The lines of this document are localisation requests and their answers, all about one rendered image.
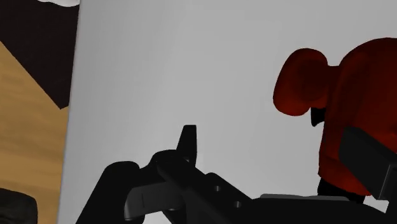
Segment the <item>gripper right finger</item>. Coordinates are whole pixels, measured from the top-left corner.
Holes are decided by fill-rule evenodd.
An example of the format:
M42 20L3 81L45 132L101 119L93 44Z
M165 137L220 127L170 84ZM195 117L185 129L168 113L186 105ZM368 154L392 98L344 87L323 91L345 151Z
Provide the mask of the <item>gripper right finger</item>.
M377 200L397 195L397 154L357 127L343 131L339 160Z

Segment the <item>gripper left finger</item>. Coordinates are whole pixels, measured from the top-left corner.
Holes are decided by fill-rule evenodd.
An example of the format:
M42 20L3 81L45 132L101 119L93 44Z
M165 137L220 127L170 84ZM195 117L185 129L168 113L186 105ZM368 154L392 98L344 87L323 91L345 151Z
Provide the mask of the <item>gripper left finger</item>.
M108 165L76 224L143 224L157 212L171 224L245 224L251 198L196 161L197 127L185 125L176 149L156 152L145 167Z

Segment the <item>red rounded figure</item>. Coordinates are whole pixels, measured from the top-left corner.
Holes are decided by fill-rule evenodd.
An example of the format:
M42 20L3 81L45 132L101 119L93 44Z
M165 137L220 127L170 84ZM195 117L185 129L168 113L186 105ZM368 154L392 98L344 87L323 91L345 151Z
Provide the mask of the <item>red rounded figure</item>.
M318 110L313 125L323 122L324 128L317 193L363 203L370 192L339 160L338 151L344 128L352 126L397 153L397 38L367 41L337 66L319 50L295 50L278 75L273 103L289 116Z

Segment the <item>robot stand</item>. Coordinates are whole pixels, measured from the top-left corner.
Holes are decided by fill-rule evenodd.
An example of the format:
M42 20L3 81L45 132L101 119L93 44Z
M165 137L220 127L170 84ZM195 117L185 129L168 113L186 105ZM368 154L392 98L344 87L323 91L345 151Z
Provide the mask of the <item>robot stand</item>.
M0 42L60 109L69 105L79 8L0 0Z

